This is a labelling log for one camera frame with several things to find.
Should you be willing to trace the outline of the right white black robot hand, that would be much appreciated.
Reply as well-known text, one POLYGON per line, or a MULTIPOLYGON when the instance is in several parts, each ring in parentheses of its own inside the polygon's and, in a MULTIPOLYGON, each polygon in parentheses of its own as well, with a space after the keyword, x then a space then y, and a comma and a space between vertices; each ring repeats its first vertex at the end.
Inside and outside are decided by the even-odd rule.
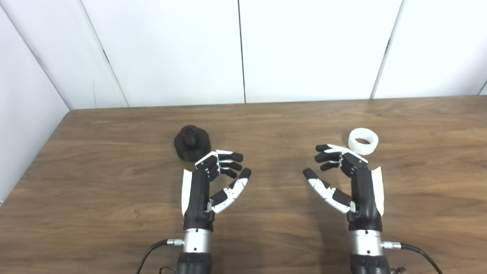
POLYGON ((365 158, 346 147, 321 144, 315 146, 315 150, 318 154, 314 160, 321 164, 321 171, 339 169, 351 179, 351 194, 332 187, 311 168, 306 168, 303 175, 310 186, 329 205, 346 214, 349 231, 382 232, 384 202, 382 172, 379 168, 370 170, 365 158))

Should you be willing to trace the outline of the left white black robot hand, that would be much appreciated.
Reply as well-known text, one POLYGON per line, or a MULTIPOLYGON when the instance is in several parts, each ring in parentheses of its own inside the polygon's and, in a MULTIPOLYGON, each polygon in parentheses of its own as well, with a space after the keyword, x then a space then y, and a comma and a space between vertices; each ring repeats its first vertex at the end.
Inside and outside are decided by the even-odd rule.
POLYGON ((181 189, 183 229, 213 231, 215 215, 233 204, 245 189, 251 170, 242 167, 243 154, 234 151, 211 151, 195 163, 195 170, 184 170, 181 189), (233 179, 227 187, 210 195, 210 182, 219 175, 233 179))

